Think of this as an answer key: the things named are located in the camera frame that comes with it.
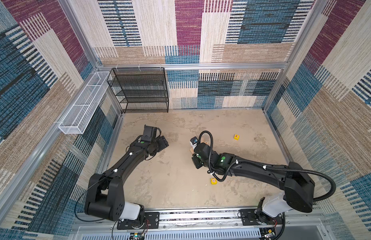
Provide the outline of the yellow target cube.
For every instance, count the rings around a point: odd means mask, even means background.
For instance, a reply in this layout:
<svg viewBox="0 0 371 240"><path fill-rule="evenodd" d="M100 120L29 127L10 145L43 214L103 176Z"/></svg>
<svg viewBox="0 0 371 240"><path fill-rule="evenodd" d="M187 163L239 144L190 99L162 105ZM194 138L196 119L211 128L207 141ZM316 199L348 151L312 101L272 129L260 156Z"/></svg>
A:
<svg viewBox="0 0 371 240"><path fill-rule="evenodd" d="M217 180L215 178L210 179L210 182L211 182L212 185L216 185L217 184Z"/></svg>

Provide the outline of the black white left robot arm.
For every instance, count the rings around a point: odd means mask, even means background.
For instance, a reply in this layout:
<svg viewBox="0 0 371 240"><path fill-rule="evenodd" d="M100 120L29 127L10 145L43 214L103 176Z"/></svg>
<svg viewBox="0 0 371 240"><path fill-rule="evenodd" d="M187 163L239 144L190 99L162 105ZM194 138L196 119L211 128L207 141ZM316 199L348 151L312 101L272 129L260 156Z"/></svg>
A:
<svg viewBox="0 0 371 240"><path fill-rule="evenodd" d="M134 169L148 157L168 147L160 128L144 126L127 148L119 161L102 174L94 174L89 180L86 192L84 213L103 220L128 220L141 225L144 222L142 205L127 202L124 197L124 183Z"/></svg>

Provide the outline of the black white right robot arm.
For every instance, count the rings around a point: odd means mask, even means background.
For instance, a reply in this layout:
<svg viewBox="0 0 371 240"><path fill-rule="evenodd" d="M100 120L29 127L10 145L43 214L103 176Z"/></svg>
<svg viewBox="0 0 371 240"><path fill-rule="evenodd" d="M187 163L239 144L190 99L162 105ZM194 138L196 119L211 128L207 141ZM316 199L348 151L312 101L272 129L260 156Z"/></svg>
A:
<svg viewBox="0 0 371 240"><path fill-rule="evenodd" d="M277 187L280 193L261 198L256 210L247 214L258 223L275 221L290 210L302 213L313 210L315 183L298 164L268 165L229 153L218 154L206 143L193 145L192 161L197 169L207 167L218 182L227 177L244 177Z"/></svg>

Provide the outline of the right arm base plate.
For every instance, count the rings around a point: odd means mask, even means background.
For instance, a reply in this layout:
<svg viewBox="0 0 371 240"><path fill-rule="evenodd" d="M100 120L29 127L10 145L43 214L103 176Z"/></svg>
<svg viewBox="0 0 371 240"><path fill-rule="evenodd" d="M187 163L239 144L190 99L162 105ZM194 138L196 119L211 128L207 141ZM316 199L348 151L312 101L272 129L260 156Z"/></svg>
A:
<svg viewBox="0 0 371 240"><path fill-rule="evenodd" d="M279 214L277 217L270 217L263 212L257 213L257 209L240 209L237 213L238 218L244 226L276 226L283 223L283 217Z"/></svg>

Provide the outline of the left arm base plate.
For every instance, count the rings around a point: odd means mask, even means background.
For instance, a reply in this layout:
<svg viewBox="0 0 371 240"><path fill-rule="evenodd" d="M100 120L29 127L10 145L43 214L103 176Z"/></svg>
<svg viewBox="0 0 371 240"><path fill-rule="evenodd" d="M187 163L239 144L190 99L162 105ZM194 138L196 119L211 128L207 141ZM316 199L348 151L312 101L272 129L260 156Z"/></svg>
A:
<svg viewBox="0 0 371 240"><path fill-rule="evenodd" d="M143 229L158 229L160 220L159 212L145 212L143 215L140 214L136 220L119 220L117 223L117 230L134 230L139 228Z"/></svg>

